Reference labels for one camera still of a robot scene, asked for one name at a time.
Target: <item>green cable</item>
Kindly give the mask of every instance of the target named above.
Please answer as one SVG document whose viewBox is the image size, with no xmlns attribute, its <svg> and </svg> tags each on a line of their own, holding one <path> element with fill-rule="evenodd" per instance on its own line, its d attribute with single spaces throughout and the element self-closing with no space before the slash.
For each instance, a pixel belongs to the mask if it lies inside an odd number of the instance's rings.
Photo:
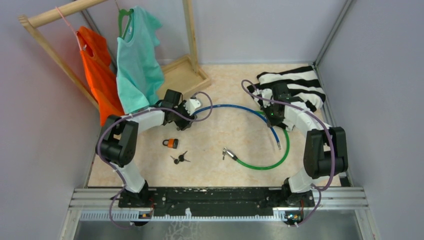
<svg viewBox="0 0 424 240">
<path fill-rule="evenodd" d="M 258 114 L 264 114 L 264 112 L 262 111 L 256 111 Z M 282 156 L 281 160 L 278 161 L 277 163 L 271 165 L 271 166 L 253 166 L 250 164 L 245 163 L 244 161 L 240 160 L 239 158 L 237 158 L 237 162 L 243 166 L 245 166 L 246 168 L 250 168 L 250 169 L 254 169 L 254 170 L 269 170 L 269 169 L 273 169 L 278 167 L 280 164 L 282 164 L 284 162 L 284 160 L 286 160 L 287 156 L 289 155 L 289 150 L 290 150 L 290 139 L 289 139 L 289 134 L 287 133 L 287 131 L 285 129 L 283 129 L 284 131 L 284 136 L 285 136 L 285 141 L 286 141 L 286 145 L 287 147 L 285 148 L 285 153 L 284 156 Z"/>
</svg>

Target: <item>orange tank top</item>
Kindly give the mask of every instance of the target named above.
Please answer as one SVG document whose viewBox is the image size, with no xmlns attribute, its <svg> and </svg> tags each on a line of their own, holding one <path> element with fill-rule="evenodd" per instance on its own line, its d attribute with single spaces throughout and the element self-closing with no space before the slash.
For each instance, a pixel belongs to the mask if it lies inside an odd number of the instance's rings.
<svg viewBox="0 0 424 240">
<path fill-rule="evenodd" d="M 79 28 L 77 36 L 82 47 L 79 53 L 82 57 L 85 77 L 97 100 L 100 125 L 103 126 L 109 115 L 124 115 L 118 97 L 117 77 L 109 68 L 111 56 L 108 45 L 104 37 L 84 26 Z"/>
</svg>

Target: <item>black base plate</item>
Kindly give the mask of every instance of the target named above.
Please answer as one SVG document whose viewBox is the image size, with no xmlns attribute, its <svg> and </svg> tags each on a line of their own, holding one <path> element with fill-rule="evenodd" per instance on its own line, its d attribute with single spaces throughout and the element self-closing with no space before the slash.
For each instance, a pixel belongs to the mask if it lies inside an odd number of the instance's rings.
<svg viewBox="0 0 424 240">
<path fill-rule="evenodd" d="M 304 207 L 313 207 L 310 191 Z M 190 208 L 194 217 L 272 216 L 275 207 L 287 205 L 280 187 L 150 187 L 149 200 L 141 201 L 121 195 L 121 208 L 149 208 L 154 202 L 154 215 L 185 216 Z"/>
</svg>

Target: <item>gray wall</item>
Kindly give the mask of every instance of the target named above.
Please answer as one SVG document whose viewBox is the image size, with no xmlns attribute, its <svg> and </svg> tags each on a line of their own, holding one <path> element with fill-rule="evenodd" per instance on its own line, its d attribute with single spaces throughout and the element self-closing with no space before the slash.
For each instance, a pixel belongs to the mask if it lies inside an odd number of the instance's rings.
<svg viewBox="0 0 424 240">
<path fill-rule="evenodd" d="M 17 19 L 68 2 L 3 1 L 0 8 L 0 239 L 57 239 L 73 189 L 84 183 L 93 159 L 97 110 Z M 80 15 L 68 19 L 84 24 Z M 84 77 L 65 23 L 41 31 Z"/>
<path fill-rule="evenodd" d="M 181 0 L 118 0 L 136 5 L 163 24 L 156 58 L 165 64 L 189 52 Z M 312 62 L 329 34 L 344 0 L 194 0 L 199 61 L 208 63 Z M 114 1 L 90 8 L 90 14 L 116 53 L 118 9 Z"/>
<path fill-rule="evenodd" d="M 422 239 L 424 1 L 357 1 L 319 66 L 381 238 Z"/>
</svg>

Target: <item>teal t-shirt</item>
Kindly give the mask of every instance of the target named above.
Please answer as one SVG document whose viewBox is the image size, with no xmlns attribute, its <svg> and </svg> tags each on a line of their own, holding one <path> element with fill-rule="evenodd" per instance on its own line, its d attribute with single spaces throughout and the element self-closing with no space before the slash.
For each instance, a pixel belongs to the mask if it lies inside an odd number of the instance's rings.
<svg viewBox="0 0 424 240">
<path fill-rule="evenodd" d="M 155 31 L 162 24 L 139 6 L 133 10 L 125 39 L 117 38 L 116 85 L 126 114 L 155 104 L 156 91 L 165 80 L 155 58 L 155 47 L 160 44 Z"/>
</svg>

